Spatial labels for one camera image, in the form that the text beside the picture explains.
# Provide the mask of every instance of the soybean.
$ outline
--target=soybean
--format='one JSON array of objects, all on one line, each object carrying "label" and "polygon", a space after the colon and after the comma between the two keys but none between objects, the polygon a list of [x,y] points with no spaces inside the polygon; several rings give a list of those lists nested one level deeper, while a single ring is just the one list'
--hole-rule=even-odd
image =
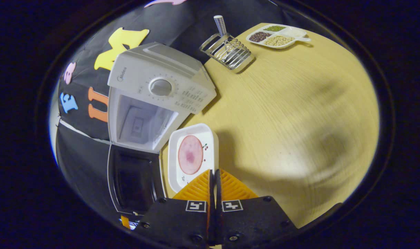
[{"label": "soybean", "polygon": [[294,40],[294,38],[292,38],[292,37],[276,35],[274,37],[268,38],[264,42],[264,44],[269,45],[269,46],[273,46],[273,47],[279,47],[279,46],[285,45],[285,44],[287,44],[287,43],[289,43],[293,40]]}]

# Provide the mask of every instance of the bean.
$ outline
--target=bean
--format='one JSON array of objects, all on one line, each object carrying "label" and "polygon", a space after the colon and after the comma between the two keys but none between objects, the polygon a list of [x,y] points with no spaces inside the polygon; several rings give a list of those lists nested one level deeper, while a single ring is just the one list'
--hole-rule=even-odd
[{"label": "bean", "polygon": [[281,35],[276,35],[272,38],[268,38],[264,43],[265,45],[273,46],[273,47],[279,47],[282,45],[285,45],[291,41],[293,41],[294,38],[292,37],[284,37]]},{"label": "bean", "polygon": [[266,28],[266,29],[264,29],[264,30],[277,32],[277,31],[281,31],[281,30],[283,30],[284,28],[285,28],[285,27],[282,27],[282,26],[271,26],[271,27],[267,27],[267,28]]},{"label": "bean", "polygon": [[271,34],[265,32],[257,32],[250,36],[250,41],[254,41],[256,43],[265,40]]}]

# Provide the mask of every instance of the foam letter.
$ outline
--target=foam letter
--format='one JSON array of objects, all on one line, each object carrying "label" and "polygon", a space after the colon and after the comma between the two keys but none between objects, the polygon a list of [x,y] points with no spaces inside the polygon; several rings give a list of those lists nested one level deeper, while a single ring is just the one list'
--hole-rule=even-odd
[{"label": "foam letter", "polygon": [[121,27],[118,28],[109,38],[109,43],[112,46],[112,49],[99,54],[96,58],[94,65],[95,70],[102,67],[111,71],[116,57],[127,50],[123,44],[126,44],[130,49],[135,48],[141,44],[144,38],[148,35],[148,32],[148,29],[132,31],[123,30]]},{"label": "foam letter", "polygon": [[[107,107],[109,106],[109,98],[105,95],[102,95],[98,92],[95,92],[93,90],[93,87],[90,87],[88,89],[88,100],[90,100],[90,101],[97,100],[101,103],[104,103]],[[99,119],[99,120],[104,121],[104,122],[109,121],[109,119],[107,117],[107,113],[106,112],[101,112],[100,110],[95,109],[92,104],[88,105],[88,115],[90,116],[90,118],[96,118],[96,119]]]},{"label": "foam letter", "polygon": [[73,75],[74,69],[76,68],[76,63],[70,63],[69,66],[66,69],[66,72],[64,74],[64,80],[66,81],[66,84],[70,84],[71,77]]},{"label": "foam letter", "polygon": [[63,104],[64,112],[68,113],[69,110],[75,109],[77,110],[77,104],[73,97],[73,95],[64,95],[64,93],[61,93],[61,96],[59,97],[61,99],[61,104]]}]

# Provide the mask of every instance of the table surface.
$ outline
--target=table surface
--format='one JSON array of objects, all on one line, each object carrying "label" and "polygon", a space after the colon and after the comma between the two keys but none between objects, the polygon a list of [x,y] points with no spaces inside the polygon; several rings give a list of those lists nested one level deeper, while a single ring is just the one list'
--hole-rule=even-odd
[{"label": "table surface", "polygon": [[[344,47],[311,41],[271,49],[237,38],[256,56],[234,74],[205,63],[217,96],[180,128],[205,123],[219,138],[219,168],[271,195],[297,227],[343,202],[365,176],[377,146],[379,106],[365,68]],[[161,150],[167,197],[168,144]]]}]

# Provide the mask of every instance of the white tray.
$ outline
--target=white tray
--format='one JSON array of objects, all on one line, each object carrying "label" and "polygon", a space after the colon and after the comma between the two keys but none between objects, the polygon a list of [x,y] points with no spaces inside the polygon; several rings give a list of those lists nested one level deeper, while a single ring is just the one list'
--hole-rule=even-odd
[{"label": "white tray", "polygon": [[[182,141],[186,136],[193,135],[199,139],[203,148],[202,164],[199,170],[188,175],[184,173],[179,166],[178,152]],[[208,169],[213,170],[219,168],[219,139],[205,123],[198,123],[193,126],[185,127],[174,131],[170,135],[168,141],[168,183],[171,189],[178,193],[190,181],[199,176]]]},{"label": "white tray", "polygon": [[[281,27],[285,27],[285,28],[283,30],[281,30],[281,31],[278,31],[278,32],[264,30],[267,27],[271,27],[271,26],[281,26]],[[250,41],[251,35],[253,35],[256,32],[264,32],[264,33],[269,33],[271,35],[268,36],[263,41],[260,41],[258,43],[255,42],[255,41]],[[291,33],[293,33],[293,32],[299,32],[300,34],[299,35],[291,35]],[[253,43],[253,44],[259,44],[259,45],[262,45],[262,46],[265,46],[265,47],[271,47],[271,48],[276,48],[276,49],[283,49],[283,48],[286,48],[286,47],[291,46],[296,41],[302,41],[302,42],[309,42],[309,41],[311,41],[310,38],[304,37],[306,34],[307,34],[307,32],[305,30],[300,29],[300,28],[297,28],[297,27],[292,27],[292,26],[282,25],[282,24],[268,24],[268,25],[265,25],[265,26],[259,28],[258,30],[255,30],[251,34],[249,34],[246,37],[246,40],[249,41],[249,42],[251,42],[251,43]],[[294,40],[290,41],[287,44],[281,45],[281,46],[270,46],[270,45],[266,45],[265,44],[265,41],[267,41],[268,39],[270,39],[270,38],[272,38],[274,36],[277,36],[277,35],[286,36],[286,37],[292,37],[292,38],[294,38]]]}]

